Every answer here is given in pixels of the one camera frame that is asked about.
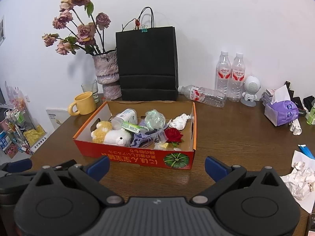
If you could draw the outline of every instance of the phone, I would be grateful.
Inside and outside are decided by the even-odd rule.
[[[315,236],[315,214],[312,213],[308,217],[308,227],[306,228],[305,236]]]

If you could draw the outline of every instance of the cardboard box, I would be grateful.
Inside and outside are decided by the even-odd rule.
[[[146,148],[131,148],[92,142],[91,131],[95,130],[98,121],[108,121],[127,108],[136,110],[138,122],[145,118],[145,113],[152,109],[164,114],[166,121],[185,113],[192,116],[181,131],[184,140],[174,151],[170,143],[168,150],[154,150],[154,143]],[[98,158],[107,155],[111,161],[122,161],[142,166],[159,168],[191,169],[196,151],[196,108],[193,102],[176,101],[107,101],[103,103],[83,124],[73,139],[84,156]]]

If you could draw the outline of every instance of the green liquid bottle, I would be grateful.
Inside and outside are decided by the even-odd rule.
[[[306,121],[309,125],[312,124],[312,121],[314,119],[314,115],[315,115],[315,104],[313,105],[310,114],[308,115],[308,120]]]

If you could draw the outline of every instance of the vase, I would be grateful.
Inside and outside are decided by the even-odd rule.
[[[121,97],[119,73],[117,65],[117,51],[93,56],[97,82],[103,85],[103,94],[106,99]]]

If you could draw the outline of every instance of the green packet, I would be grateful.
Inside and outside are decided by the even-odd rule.
[[[139,126],[139,125],[135,125],[135,124],[131,124],[129,122],[124,121],[121,125],[122,128],[124,128],[125,130],[131,131],[133,133],[139,133],[140,131],[145,133],[147,131],[149,131],[149,128],[145,127],[145,126]]]

